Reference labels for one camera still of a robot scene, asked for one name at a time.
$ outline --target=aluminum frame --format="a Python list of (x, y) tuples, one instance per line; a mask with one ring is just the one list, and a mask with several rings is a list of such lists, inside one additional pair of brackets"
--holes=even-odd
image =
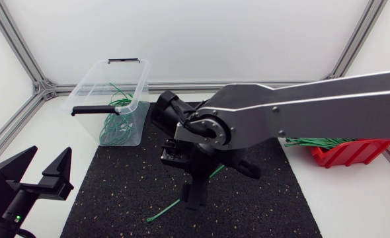
[[(336, 66), (326, 77), (327, 79), (342, 77), (348, 71), (348, 68), (360, 51), (362, 44), (366, 40), (386, 2), (387, 0), (369, 0), (355, 31), (350, 37)], [(34, 96), (32, 96), (0, 129), (1, 155), (45, 101), (58, 96), (67, 96), (75, 85), (56, 85), (45, 77), (26, 45), (26, 42), (23, 40), (23, 37), (15, 25), (13, 18), (9, 14), (3, 0), (0, 0), (0, 31), (3, 33), (6, 41), (9, 43), (12, 51), (14, 51), (17, 59), (28, 73), (30, 80), (34, 85)], [(277, 88), (306, 82), (265, 81), (262, 83), (266, 86)], [(226, 83), (152, 83), (150, 84), (150, 91), (160, 92), (165, 89), (171, 89), (178, 93), (214, 93), (225, 84)], [(390, 160), (390, 150), (385, 153), (387, 154), (386, 157)]]

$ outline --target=bolt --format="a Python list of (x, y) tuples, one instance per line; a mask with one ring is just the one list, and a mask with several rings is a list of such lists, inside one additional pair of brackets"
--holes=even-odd
[(286, 132), (285, 131), (283, 131), (283, 130), (280, 130), (279, 131), (279, 136), (280, 137), (284, 137), (286, 135)]

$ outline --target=clear plastic bin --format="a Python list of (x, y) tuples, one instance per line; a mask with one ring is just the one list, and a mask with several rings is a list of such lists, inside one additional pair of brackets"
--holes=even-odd
[(149, 107), (149, 66), (144, 59), (97, 62), (62, 110), (75, 115), (101, 146), (139, 145)]

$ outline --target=black foam mat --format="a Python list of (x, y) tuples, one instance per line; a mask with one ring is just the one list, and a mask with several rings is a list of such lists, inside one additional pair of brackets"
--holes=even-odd
[(160, 162), (167, 136), (150, 121), (137, 147), (98, 147), (61, 237), (321, 237), (276, 138), (248, 149), (260, 180), (223, 169), (210, 180), (198, 211), (179, 202), (190, 176)]

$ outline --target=green wire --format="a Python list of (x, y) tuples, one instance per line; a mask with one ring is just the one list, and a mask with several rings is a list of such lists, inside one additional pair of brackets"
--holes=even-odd
[[(110, 83), (117, 91), (111, 96), (110, 106), (127, 106), (131, 103), (133, 95), (124, 93), (121, 89)], [(123, 99), (113, 100), (113, 98), (121, 93)], [(105, 121), (99, 136), (101, 145), (124, 145), (132, 136), (132, 132), (136, 129), (136, 125), (132, 122), (132, 117), (127, 114), (115, 115), (109, 114)]]
[[(222, 170), (225, 166), (224, 165), (221, 165), (220, 167), (218, 167), (211, 175), (210, 175), (210, 178), (212, 178), (214, 175), (216, 175), (220, 170)], [(175, 202), (173, 202), (170, 206), (166, 207), (163, 211), (159, 212), (157, 215), (153, 216), (153, 217), (150, 217), (150, 218), (147, 218), (147, 222), (152, 222), (153, 220), (155, 220), (157, 217), (163, 215), (165, 212), (167, 212), (170, 208), (174, 207), (176, 204), (178, 204), (180, 202), (180, 199), (176, 200)]]

